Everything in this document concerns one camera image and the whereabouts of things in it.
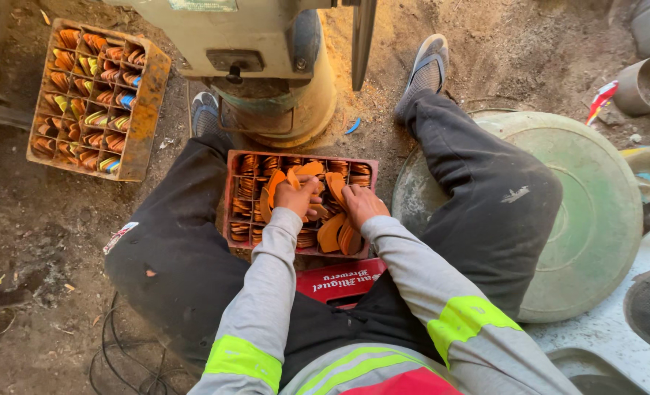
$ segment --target san miguel brewery text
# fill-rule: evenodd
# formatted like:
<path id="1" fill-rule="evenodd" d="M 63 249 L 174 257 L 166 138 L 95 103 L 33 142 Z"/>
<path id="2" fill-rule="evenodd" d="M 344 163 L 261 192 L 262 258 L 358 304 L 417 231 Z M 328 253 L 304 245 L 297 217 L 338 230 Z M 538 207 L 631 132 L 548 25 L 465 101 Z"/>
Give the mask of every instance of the san miguel brewery text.
<path id="1" fill-rule="evenodd" d="M 348 287 L 350 285 L 354 285 L 357 282 L 361 283 L 364 281 L 376 281 L 380 276 L 381 274 L 369 275 L 367 270 L 360 270 L 351 273 L 342 273 L 342 274 L 335 274 L 335 275 L 325 275 L 323 276 L 323 280 L 325 281 L 330 280 L 330 281 L 327 283 L 313 285 L 313 292 L 317 292 L 317 290 L 321 290 L 323 288 Z"/>

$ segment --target machine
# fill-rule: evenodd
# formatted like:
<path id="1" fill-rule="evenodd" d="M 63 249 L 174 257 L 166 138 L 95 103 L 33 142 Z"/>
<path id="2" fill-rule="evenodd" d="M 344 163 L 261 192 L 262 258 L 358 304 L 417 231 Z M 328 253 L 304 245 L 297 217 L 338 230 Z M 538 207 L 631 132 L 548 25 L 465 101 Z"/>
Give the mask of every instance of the machine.
<path id="1" fill-rule="evenodd" d="M 336 91 L 317 9 L 338 0 L 105 0 L 130 5 L 181 52 L 180 73 L 219 93 L 219 127 L 274 148 L 302 145 L 335 111 Z M 371 47 L 376 0 L 354 9 L 352 89 Z"/>

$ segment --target gray long-sleeve shirt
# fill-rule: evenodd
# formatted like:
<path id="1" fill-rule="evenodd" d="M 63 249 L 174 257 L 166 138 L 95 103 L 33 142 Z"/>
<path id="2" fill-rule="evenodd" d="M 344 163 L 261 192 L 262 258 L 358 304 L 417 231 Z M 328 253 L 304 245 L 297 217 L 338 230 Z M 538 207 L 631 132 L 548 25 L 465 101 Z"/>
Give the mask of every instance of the gray long-sleeve shirt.
<path id="1" fill-rule="evenodd" d="M 274 209 L 244 287 L 222 315 L 206 372 L 189 395 L 278 392 L 302 226 L 293 211 Z M 404 347 L 348 345 L 305 366 L 280 394 L 339 394 L 421 367 L 464 394 L 579 394 L 517 324 L 398 220 L 373 217 L 361 233 L 388 265 L 448 369 Z"/>

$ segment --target foot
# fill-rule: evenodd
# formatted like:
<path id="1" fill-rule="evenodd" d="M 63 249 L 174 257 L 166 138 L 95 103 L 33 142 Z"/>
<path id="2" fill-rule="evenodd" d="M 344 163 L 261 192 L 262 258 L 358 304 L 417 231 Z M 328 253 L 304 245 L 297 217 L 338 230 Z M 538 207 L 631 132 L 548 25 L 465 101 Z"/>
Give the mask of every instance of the foot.
<path id="1" fill-rule="evenodd" d="M 417 92 L 431 89 L 439 93 L 444 85 L 445 70 L 449 69 L 449 45 L 447 39 L 441 34 L 433 34 L 420 44 L 417 56 L 410 72 L 408 86 L 403 97 L 396 105 L 394 116 L 399 124 L 405 123 L 405 112 L 408 103 Z"/>
<path id="2" fill-rule="evenodd" d="M 217 127 L 217 94 L 213 91 L 200 92 L 191 104 L 191 137 L 206 135 L 232 144 L 227 132 Z"/>

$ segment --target green round lid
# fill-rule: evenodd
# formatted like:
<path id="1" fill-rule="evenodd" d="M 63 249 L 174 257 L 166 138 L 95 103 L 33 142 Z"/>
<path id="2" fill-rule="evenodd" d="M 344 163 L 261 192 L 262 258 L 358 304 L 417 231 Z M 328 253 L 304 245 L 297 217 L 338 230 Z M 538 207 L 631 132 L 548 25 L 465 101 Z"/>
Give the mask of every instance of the green round lid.
<path id="1" fill-rule="evenodd" d="M 514 112 L 475 121 L 539 158 L 564 186 L 518 320 L 548 323 L 592 309 L 625 277 L 642 238 L 642 201 L 630 167 L 598 132 L 561 115 Z M 416 147 L 396 182 L 393 217 L 420 236 L 447 200 Z"/>

